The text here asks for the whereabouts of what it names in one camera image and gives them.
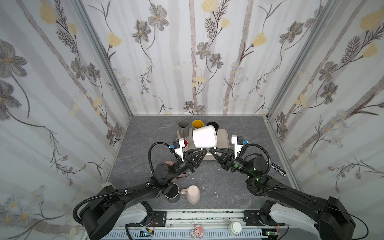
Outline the pink patterned mug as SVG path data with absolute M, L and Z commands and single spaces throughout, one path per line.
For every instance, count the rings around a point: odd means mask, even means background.
M 177 171 L 177 167 L 175 167 L 175 162 L 172 162 L 172 161 L 166 161 L 165 164 L 167 164 L 168 166 L 170 166 L 173 170 Z M 183 178 L 187 178 L 188 176 L 190 175 L 190 172 L 186 171 L 185 173 L 181 173 L 179 174 L 176 178 L 174 178 L 172 180 L 172 182 L 175 182 L 176 180 L 178 179 L 183 179 Z

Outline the cream white mug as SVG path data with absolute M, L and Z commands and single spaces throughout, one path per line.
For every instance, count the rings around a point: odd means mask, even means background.
M 183 149 L 184 149 L 188 146 L 189 142 L 186 139 L 183 139 L 183 141 L 184 141 L 184 146 L 183 146 Z

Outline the white ribbed mug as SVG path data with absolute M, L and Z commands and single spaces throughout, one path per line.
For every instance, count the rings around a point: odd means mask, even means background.
M 193 143 L 196 148 L 213 148 L 218 144 L 216 129 L 206 126 L 193 131 Z

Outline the light pink mug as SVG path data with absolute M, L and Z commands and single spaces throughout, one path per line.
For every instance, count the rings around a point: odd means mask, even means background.
M 186 196 L 187 201 L 190 204 L 197 204 L 201 198 L 200 189 L 195 185 L 192 185 L 186 189 L 180 190 L 180 193 Z

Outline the white black two-tone mug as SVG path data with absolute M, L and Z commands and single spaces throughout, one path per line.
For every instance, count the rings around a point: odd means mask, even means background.
M 219 130 L 219 124 L 216 123 L 216 122 L 208 122 L 208 123 L 206 124 L 206 126 L 212 126 L 212 127 L 214 127 L 214 129 L 215 129 L 216 132 L 218 132 L 218 130 Z

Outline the grey ceramic mug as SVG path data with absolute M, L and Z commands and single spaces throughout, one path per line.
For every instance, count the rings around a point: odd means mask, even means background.
M 190 123 L 187 120 L 180 120 L 178 122 L 178 133 L 180 138 L 186 138 L 190 133 Z

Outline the blue butterfly mug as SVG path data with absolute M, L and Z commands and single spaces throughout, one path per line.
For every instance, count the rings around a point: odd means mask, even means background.
M 201 121 L 201 120 L 194 120 L 192 122 L 192 127 L 194 130 L 197 130 L 197 129 L 200 129 L 200 128 L 203 128 L 205 126 L 204 122 Z

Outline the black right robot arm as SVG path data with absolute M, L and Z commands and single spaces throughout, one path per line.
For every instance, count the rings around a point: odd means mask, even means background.
M 336 198 L 308 195 L 286 186 L 269 176 L 270 154 L 258 144 L 246 144 L 237 154 L 232 149 L 210 148 L 209 152 L 226 171 L 248 177 L 248 191 L 270 198 L 259 210 L 259 221 L 271 221 L 306 230 L 322 240 L 351 240 L 356 223 Z

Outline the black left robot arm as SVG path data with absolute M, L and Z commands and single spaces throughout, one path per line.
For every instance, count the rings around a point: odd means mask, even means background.
M 166 163 L 157 165 L 146 183 L 125 189 L 104 187 L 97 195 L 77 204 L 73 218 L 85 228 L 91 240 L 100 240 L 115 227 L 123 211 L 129 207 L 162 195 L 177 202 L 179 190 L 173 180 L 187 171 L 193 173 L 206 154 L 204 149 L 188 150 L 183 153 L 184 161 L 171 166 Z

